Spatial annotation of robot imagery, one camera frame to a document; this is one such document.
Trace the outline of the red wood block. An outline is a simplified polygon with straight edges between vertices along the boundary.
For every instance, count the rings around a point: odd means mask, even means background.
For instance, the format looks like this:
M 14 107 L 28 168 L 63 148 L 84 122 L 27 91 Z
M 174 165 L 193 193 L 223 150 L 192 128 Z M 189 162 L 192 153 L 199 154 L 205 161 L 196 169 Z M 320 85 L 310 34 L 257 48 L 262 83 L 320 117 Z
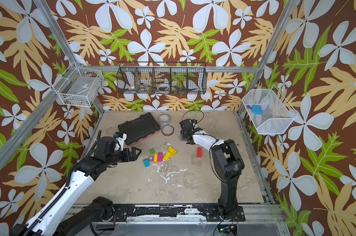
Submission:
M 202 155 L 203 155 L 203 150 L 201 147 L 198 147 L 197 148 L 197 157 L 198 158 L 202 158 Z

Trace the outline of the yellow arch block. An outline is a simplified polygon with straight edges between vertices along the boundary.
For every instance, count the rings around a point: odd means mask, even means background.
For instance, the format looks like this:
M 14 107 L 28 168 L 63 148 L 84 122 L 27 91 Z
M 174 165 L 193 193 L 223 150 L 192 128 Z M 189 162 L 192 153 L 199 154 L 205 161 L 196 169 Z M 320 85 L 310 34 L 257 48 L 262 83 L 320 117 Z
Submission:
M 175 156 L 178 152 L 175 150 L 173 147 L 168 147 L 169 153 L 171 153 L 173 156 Z

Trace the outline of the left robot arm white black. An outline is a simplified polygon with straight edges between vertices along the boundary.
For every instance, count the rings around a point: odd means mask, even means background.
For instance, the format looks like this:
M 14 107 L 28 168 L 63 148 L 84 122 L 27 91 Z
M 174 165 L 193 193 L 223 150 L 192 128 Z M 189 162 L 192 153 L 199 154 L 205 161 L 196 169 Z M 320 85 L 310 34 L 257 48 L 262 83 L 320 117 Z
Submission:
M 96 198 L 89 206 L 64 220 L 76 200 L 109 168 L 119 163 L 138 159 L 141 149 L 125 148 L 127 135 L 117 132 L 114 136 L 97 136 L 87 155 L 72 166 L 66 183 L 54 197 L 26 224 L 16 224 L 11 236 L 73 236 L 93 221 L 113 219 L 113 203 L 103 197 Z

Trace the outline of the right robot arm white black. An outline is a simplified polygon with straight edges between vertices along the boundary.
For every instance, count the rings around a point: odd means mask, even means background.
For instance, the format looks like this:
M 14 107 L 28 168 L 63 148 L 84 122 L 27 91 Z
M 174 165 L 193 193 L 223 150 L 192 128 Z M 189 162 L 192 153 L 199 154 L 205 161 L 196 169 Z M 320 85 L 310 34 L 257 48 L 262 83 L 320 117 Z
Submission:
M 238 211 L 237 185 L 245 165 L 236 143 L 232 140 L 217 139 L 197 127 L 197 121 L 182 120 L 180 139 L 187 144 L 199 145 L 209 151 L 211 167 L 221 181 L 218 212 L 221 218 L 232 218 Z

